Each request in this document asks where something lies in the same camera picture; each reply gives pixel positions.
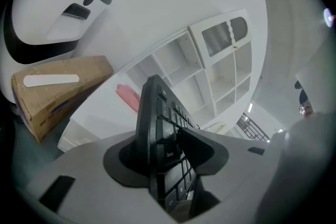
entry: white cabinet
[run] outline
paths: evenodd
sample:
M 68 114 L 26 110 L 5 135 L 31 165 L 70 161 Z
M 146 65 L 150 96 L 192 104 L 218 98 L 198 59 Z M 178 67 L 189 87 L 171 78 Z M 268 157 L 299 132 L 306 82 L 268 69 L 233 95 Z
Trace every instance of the white cabinet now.
M 148 77 L 158 74 L 202 127 L 249 91 L 251 67 L 248 16 L 236 10 L 181 30 L 119 75 L 141 94 Z

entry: black key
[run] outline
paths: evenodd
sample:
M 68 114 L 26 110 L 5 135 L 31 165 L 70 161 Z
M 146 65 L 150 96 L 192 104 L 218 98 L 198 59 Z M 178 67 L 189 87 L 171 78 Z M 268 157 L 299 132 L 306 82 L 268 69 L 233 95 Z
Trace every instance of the black key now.
M 184 179 L 177 186 L 177 199 L 180 199 L 185 192 Z
M 178 106 L 174 101 L 172 101 L 172 108 L 173 108 L 173 110 L 175 110 L 177 113 L 180 113 L 180 108 L 179 108 L 179 106 Z
M 176 166 L 174 166 L 167 172 L 162 173 L 162 174 L 157 174 L 157 177 L 158 177 L 158 181 L 160 182 L 162 182 L 162 177 L 164 178 L 164 191 L 165 193 L 167 193 L 183 177 L 182 165 L 178 163 Z
M 167 121 L 156 121 L 156 140 L 158 143 L 174 143 L 176 140 L 176 133 L 174 126 Z
M 176 116 L 176 125 L 178 128 L 181 128 L 182 127 L 182 119 L 180 116 Z
M 185 175 L 188 172 L 187 161 L 185 159 L 182 161 L 182 166 L 183 166 L 183 175 Z
M 169 108 L 169 121 L 174 125 L 177 124 L 176 113 L 171 108 Z
M 158 107 L 158 117 L 161 119 L 169 119 L 169 111 L 166 103 L 158 99 L 157 107 Z
M 164 100 L 164 101 L 167 101 L 167 93 L 165 90 L 162 89 L 162 87 L 160 85 L 157 85 L 157 92 L 158 92 L 158 95 Z
M 180 153 L 175 144 L 158 144 L 157 165 L 159 168 L 167 167 L 179 160 Z
M 195 171 L 191 168 L 190 170 L 191 181 L 193 181 L 195 175 L 196 175 Z
M 191 185 L 191 179 L 190 179 L 190 174 L 187 173 L 184 177 L 185 179 L 185 187 L 186 189 L 188 190 L 190 188 L 190 185 Z
M 187 162 L 187 169 L 190 170 L 191 166 L 190 166 L 190 162 L 186 159 Z
M 174 209 L 176 204 L 177 204 L 176 189 L 173 189 L 165 198 L 164 207 L 167 212 L 170 212 Z

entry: cardboard box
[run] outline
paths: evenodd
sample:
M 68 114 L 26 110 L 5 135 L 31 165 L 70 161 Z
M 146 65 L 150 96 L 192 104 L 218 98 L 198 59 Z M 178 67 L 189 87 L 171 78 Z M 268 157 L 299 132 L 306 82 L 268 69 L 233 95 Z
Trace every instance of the cardboard box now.
M 23 79 L 37 74 L 76 74 L 79 82 L 26 87 Z M 12 90 L 21 117 L 37 141 L 81 104 L 113 74 L 105 56 L 49 62 L 12 75 Z

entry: black keyboard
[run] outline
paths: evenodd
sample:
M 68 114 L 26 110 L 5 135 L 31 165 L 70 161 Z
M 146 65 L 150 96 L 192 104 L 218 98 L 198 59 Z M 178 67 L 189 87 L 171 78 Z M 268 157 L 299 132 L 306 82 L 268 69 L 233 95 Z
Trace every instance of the black keyboard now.
M 190 114 L 158 76 L 142 88 L 136 125 L 136 162 L 150 177 L 150 193 L 170 212 L 186 198 L 196 177 L 181 150 L 180 130 L 195 128 Z

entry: bright light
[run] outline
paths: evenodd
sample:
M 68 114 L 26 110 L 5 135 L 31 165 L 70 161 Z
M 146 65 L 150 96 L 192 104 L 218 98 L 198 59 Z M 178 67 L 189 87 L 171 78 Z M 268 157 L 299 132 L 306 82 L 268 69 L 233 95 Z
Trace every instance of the bright light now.
M 326 8 L 323 12 L 324 21 L 329 26 L 332 27 L 335 17 L 331 14 L 331 11 Z
M 249 106 L 249 108 L 248 108 L 248 113 L 251 113 L 252 106 L 253 106 L 253 104 L 251 103 L 250 106 Z

